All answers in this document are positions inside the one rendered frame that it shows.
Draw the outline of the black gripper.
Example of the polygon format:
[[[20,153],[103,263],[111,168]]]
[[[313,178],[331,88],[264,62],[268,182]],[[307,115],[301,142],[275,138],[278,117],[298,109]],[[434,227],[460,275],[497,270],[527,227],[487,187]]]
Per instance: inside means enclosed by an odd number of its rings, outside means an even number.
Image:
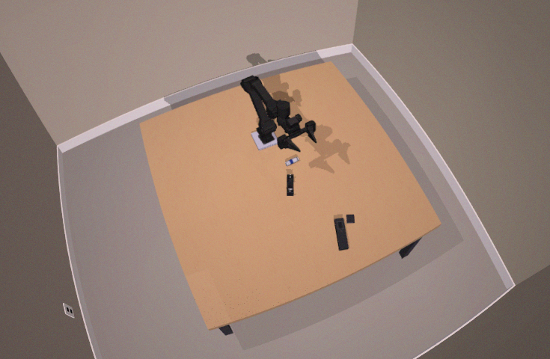
[[[283,148],[289,148],[289,149],[292,149],[292,150],[296,150],[296,151],[299,151],[301,152],[301,150],[299,149],[299,147],[292,142],[292,139],[300,136],[301,134],[307,132],[308,134],[308,137],[314,142],[314,143],[317,143],[317,140],[314,136],[314,132],[316,131],[316,123],[313,121],[313,120],[310,120],[309,122],[307,122],[305,124],[305,127],[303,127],[302,129],[300,129],[300,126],[294,126],[293,128],[290,129],[290,132],[288,132],[286,130],[286,127],[285,127],[285,124],[283,123],[283,129],[285,131],[286,134],[288,134],[288,136],[286,135],[282,135],[280,137],[277,138],[277,142],[278,142],[278,147],[280,149],[283,149]]]

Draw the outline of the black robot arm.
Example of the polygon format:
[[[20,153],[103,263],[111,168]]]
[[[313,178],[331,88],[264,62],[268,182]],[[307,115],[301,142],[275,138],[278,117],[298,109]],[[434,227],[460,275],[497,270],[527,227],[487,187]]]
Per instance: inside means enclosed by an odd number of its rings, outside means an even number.
[[[257,76],[249,76],[243,79],[240,84],[242,89],[250,94],[251,101],[258,114],[259,127],[257,127],[256,130],[259,134],[258,138],[263,144],[269,143],[274,139],[272,133],[277,129],[277,124],[274,122],[275,118],[277,118],[279,126],[282,127],[283,123],[285,124],[288,132],[290,132],[290,129],[294,126],[299,126],[300,121],[302,121],[302,116],[296,114],[294,117],[290,118],[290,104],[281,99],[278,101],[274,100]],[[266,106],[266,110],[263,103]]]

